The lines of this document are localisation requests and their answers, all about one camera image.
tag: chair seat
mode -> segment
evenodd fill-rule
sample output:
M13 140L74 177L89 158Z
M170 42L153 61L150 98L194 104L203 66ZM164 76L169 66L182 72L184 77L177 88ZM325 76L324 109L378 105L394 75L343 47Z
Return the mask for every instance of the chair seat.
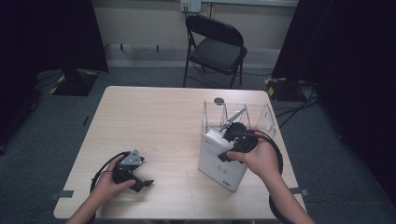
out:
M234 73L240 62L240 47L205 38L196 49L192 51L189 60L214 70L221 70L228 75ZM247 55L244 47L243 57Z

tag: person's left hand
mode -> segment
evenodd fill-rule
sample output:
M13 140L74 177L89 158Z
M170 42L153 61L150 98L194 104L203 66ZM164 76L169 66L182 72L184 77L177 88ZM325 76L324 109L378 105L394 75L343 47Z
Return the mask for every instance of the person's left hand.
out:
M98 197L101 199L100 201L102 201L102 203L105 203L116 194L120 193L122 190L128 189L136 183L136 181L133 179L119 184L114 183L112 171L117 161L119 161L121 157L122 156L117 157L107 166L107 169L101 174L90 196Z

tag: transparent plastic enclosure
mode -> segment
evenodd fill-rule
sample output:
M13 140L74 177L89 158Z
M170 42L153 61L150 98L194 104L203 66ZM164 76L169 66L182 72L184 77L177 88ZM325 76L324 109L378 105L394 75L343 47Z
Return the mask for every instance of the transparent plastic enclosure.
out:
M241 122L248 129L260 130L271 138L276 135L274 115L268 104L265 105L243 105L243 104L215 104L204 103L204 116L202 123L202 133L206 134L210 129L225 133L222 130L227 121L240 113L233 122Z

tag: chair backrest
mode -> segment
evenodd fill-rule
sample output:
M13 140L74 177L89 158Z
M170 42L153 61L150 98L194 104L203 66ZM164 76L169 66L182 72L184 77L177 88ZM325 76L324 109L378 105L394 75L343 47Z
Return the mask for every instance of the chair backrest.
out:
M231 45L244 46L242 35L233 26L222 21L201 15L191 15L186 19L186 26L189 32L207 36Z

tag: black folding chair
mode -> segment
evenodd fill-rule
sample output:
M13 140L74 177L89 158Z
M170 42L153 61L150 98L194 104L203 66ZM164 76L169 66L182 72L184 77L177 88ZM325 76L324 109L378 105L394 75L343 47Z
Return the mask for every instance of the black folding chair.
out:
M242 85L243 61L248 50L244 47L241 34L230 24L201 15L187 17L186 26L189 48L183 87L186 87L187 77L200 81L187 75L190 62L200 64L204 71L207 67L228 76L232 75L230 89L239 68L239 85ZM197 45L192 34L201 35L205 39Z

